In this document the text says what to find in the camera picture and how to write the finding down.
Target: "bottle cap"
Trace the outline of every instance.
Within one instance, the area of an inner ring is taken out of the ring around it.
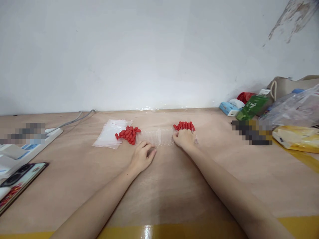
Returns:
[[[303,92],[303,91],[304,91],[303,89],[294,89],[291,93],[298,94],[298,93]]]
[[[259,93],[264,94],[264,95],[268,95],[269,92],[270,92],[269,89],[261,89]]]

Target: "white cord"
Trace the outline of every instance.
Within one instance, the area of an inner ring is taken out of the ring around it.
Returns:
[[[277,81],[272,81],[272,82],[271,82],[271,85],[270,85],[270,96],[273,98],[274,101],[277,100],[277,99],[276,99],[276,97],[277,97]]]
[[[66,126],[66,125],[69,125],[69,124],[75,123],[75,122],[77,122],[77,121],[79,121],[79,120],[81,120],[81,119],[83,119],[83,118],[87,117],[87,116],[88,116],[91,112],[96,112],[96,111],[95,111],[95,110],[91,110],[91,111],[90,111],[89,113],[87,113],[85,116],[83,116],[82,118],[79,118],[79,117],[80,117],[80,115],[82,114],[82,111],[80,111],[79,116],[78,116],[78,117],[76,117],[74,120],[69,121],[69,122],[66,122],[66,123],[64,123],[64,124],[61,124],[60,126],[56,127],[55,129],[50,130],[50,131],[49,131],[49,132],[47,132],[46,134],[49,134],[49,133],[51,133],[51,132],[55,131],[56,129],[61,128],[61,127],[63,127],[63,126]]]

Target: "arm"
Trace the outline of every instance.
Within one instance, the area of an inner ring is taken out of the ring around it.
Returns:
[[[240,181],[198,149],[195,133],[180,130],[175,143],[192,158],[206,181],[228,208],[249,238],[293,238],[287,229],[271,214]]]
[[[133,180],[152,162],[156,150],[146,141],[139,144],[130,165],[86,201],[52,235],[51,239],[96,238]]]

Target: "stack of plastic bags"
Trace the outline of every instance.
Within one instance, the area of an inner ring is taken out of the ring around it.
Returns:
[[[123,139],[116,139],[115,134],[125,130],[126,126],[131,126],[132,123],[133,121],[126,119],[109,119],[93,146],[117,149],[122,144]]]

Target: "red bag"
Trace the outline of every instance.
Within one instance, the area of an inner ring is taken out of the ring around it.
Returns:
[[[252,97],[253,95],[257,95],[257,94],[256,93],[249,93],[249,92],[242,92],[239,94],[237,99],[242,101],[244,104],[246,104],[249,101],[250,97]]]

